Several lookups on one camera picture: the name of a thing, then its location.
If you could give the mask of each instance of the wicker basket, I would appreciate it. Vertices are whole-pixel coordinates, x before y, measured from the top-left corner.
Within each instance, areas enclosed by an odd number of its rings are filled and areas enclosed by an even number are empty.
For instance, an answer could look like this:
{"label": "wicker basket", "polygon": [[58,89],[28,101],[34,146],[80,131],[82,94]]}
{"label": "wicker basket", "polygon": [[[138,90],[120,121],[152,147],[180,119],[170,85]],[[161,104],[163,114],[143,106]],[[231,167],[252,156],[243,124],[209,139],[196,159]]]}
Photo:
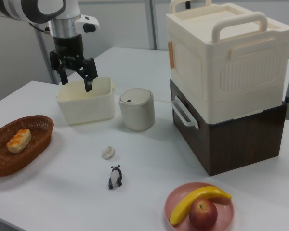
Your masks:
{"label": "wicker basket", "polygon": [[[11,153],[7,148],[20,129],[29,129],[31,140],[20,153]],[[15,120],[0,128],[0,177],[13,174],[30,164],[51,141],[53,121],[44,115],[33,115]]]}

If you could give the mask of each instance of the white plastic basket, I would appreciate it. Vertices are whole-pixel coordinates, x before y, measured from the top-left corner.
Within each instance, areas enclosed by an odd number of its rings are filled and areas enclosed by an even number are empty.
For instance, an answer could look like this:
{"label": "white plastic basket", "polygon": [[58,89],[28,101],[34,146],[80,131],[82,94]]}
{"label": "white plastic basket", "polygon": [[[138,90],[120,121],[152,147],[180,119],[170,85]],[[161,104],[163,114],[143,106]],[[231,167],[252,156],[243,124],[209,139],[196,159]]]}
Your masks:
{"label": "white plastic basket", "polygon": [[171,79],[208,124],[280,106],[289,26],[235,4],[175,11],[167,29]]}
{"label": "white plastic basket", "polygon": [[57,93],[57,102],[70,125],[111,119],[115,115],[115,85],[110,77],[99,77],[92,90],[85,91],[83,81],[68,82]]}

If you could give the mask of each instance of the toy panda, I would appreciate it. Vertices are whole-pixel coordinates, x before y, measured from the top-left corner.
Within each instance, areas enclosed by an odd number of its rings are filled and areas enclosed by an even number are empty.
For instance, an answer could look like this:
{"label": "toy panda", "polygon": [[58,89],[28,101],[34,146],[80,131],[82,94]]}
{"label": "toy panda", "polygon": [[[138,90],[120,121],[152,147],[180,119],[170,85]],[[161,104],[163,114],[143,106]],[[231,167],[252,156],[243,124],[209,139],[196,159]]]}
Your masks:
{"label": "toy panda", "polygon": [[111,166],[112,171],[109,178],[108,187],[109,189],[113,189],[113,186],[117,184],[119,187],[122,185],[122,172],[120,170],[120,165]]}

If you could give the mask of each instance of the apple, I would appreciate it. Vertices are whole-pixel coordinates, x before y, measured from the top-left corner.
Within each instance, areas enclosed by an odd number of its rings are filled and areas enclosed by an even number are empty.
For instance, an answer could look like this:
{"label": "apple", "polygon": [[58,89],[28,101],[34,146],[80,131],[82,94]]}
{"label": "apple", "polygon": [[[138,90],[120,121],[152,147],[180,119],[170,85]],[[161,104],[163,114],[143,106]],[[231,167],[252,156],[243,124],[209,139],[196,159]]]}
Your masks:
{"label": "apple", "polygon": [[196,199],[189,210],[189,220],[198,230],[211,229],[217,220],[217,209],[208,199]]}

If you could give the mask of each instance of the bread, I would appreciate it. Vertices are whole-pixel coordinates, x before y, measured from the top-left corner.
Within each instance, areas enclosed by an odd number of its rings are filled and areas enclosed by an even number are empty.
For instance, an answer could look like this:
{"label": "bread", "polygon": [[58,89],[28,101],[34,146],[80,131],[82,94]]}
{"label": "bread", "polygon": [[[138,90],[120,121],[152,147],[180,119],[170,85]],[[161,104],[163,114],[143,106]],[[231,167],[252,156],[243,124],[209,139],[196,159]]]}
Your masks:
{"label": "bread", "polygon": [[31,132],[29,129],[21,129],[14,135],[10,142],[7,143],[7,147],[12,153],[21,152],[31,140]]}

